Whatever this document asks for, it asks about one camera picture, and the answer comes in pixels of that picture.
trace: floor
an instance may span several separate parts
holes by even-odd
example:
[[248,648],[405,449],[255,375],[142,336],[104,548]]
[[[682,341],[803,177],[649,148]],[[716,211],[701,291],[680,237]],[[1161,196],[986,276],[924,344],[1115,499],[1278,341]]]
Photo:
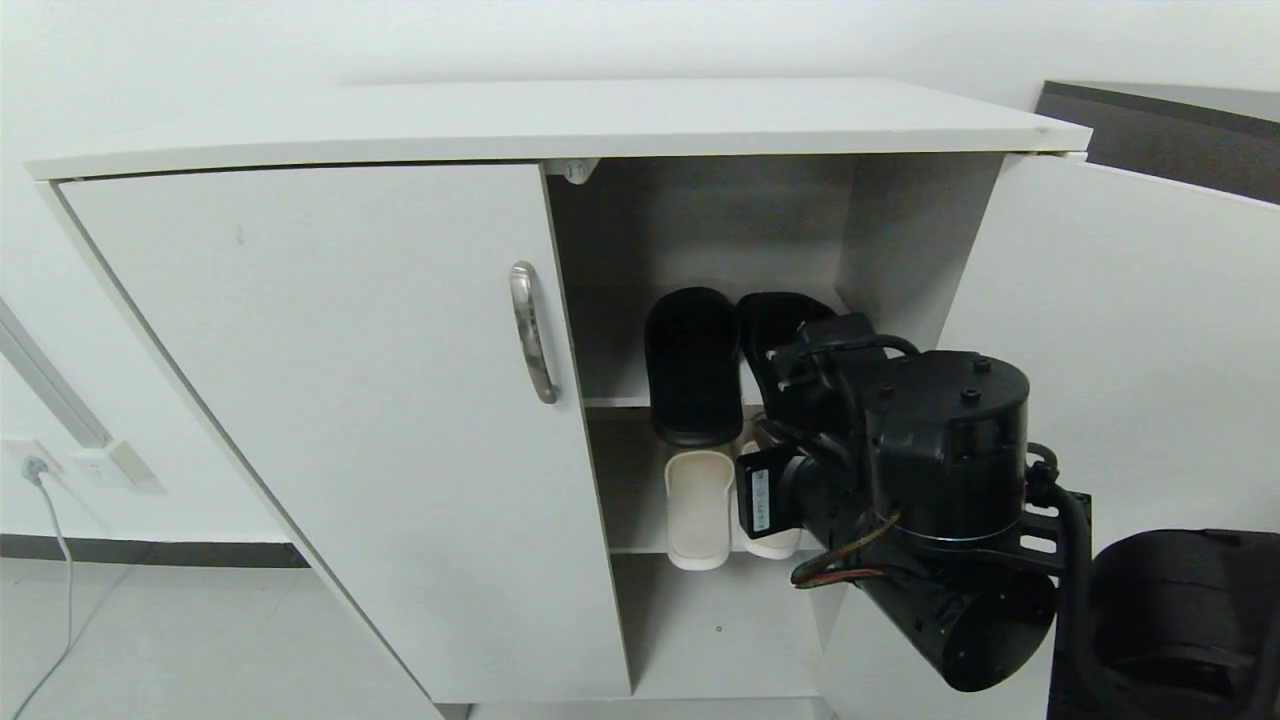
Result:
[[[0,560],[0,717],[65,642],[61,562]],[[436,717],[311,570],[76,565],[76,629],[23,720]]]

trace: sticker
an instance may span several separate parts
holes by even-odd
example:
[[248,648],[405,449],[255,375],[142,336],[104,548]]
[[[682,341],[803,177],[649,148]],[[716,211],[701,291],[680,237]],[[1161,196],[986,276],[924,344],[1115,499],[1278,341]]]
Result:
[[769,529],[769,471],[751,473],[751,532]]

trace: metal handle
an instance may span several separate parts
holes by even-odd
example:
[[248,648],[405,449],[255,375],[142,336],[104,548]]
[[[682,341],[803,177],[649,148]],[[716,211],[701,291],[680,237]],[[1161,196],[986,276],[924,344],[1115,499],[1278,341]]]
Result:
[[547,405],[556,404],[556,386],[547,372],[547,354],[543,352],[543,337],[538,333],[538,310],[534,307],[534,266],[521,260],[511,266],[511,305],[516,310],[516,332],[520,333],[520,346],[525,351],[525,365],[529,366],[529,379],[534,392]]

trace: cabinet door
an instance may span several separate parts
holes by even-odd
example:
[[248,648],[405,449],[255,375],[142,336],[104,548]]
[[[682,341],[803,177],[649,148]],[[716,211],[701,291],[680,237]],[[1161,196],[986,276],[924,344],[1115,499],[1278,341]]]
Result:
[[[1153,528],[1280,530],[1263,459],[1280,407],[1280,208],[1048,156],[1010,156],[940,347],[1032,382],[1030,437],[1093,495],[1094,548]],[[849,591],[818,688],[844,720],[1042,720],[1052,641],[951,691]]]
[[[433,700],[630,694],[536,165],[60,190],[321,570]],[[538,274],[553,405],[512,318],[520,260]]]

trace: black baseboard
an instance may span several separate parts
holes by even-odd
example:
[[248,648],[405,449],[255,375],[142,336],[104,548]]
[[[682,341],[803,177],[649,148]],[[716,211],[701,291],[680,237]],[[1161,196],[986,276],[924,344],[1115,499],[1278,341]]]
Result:
[[[310,568],[287,542],[147,542],[67,538],[77,562],[180,565],[188,568]],[[61,560],[58,538],[0,536],[0,557]]]

